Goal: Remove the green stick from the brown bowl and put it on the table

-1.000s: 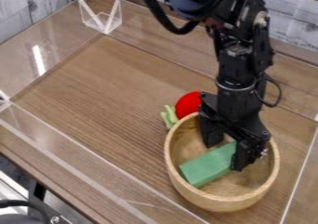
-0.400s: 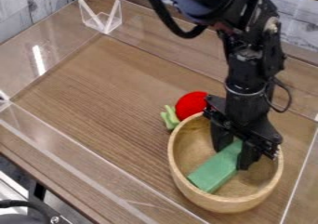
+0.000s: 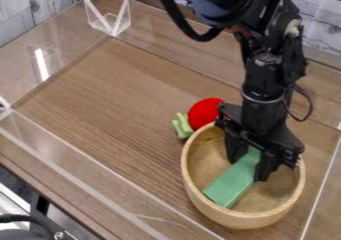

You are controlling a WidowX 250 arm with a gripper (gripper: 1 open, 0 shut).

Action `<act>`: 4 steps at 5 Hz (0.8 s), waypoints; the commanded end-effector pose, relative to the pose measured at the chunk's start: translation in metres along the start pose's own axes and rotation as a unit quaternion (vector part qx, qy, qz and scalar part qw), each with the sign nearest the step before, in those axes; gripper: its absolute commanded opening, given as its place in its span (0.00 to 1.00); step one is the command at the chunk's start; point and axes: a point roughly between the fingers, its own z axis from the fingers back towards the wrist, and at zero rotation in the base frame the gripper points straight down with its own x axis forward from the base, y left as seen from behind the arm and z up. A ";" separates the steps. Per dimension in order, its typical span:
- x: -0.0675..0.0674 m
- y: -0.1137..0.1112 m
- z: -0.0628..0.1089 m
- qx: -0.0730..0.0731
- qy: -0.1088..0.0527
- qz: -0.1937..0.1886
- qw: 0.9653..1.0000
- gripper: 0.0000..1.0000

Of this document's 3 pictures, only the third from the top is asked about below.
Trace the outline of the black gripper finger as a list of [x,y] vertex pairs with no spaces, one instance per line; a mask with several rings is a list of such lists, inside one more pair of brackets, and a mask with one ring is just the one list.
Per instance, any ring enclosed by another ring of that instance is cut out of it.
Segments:
[[280,165],[280,159],[271,150],[260,153],[260,158],[255,164],[254,180],[266,181],[270,174],[276,170]]
[[235,134],[224,135],[226,158],[230,163],[238,162],[248,150],[246,141]]

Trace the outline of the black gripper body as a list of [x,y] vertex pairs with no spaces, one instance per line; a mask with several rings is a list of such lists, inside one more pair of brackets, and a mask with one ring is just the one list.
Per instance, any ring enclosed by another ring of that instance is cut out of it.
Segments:
[[260,152],[271,150],[280,165],[296,166],[304,146],[286,123],[287,99],[266,102],[244,99],[240,106],[220,103],[216,109],[214,124],[224,134],[238,135]]

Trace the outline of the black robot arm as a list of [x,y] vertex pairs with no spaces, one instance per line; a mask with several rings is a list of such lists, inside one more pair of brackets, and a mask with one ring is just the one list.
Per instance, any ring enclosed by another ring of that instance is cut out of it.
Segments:
[[264,181],[280,165],[296,166],[304,146],[286,126],[296,81],[304,76],[303,25],[291,0],[185,0],[207,25],[230,29],[239,43],[244,79],[242,104],[216,106],[227,160],[251,146],[260,151],[252,179]]

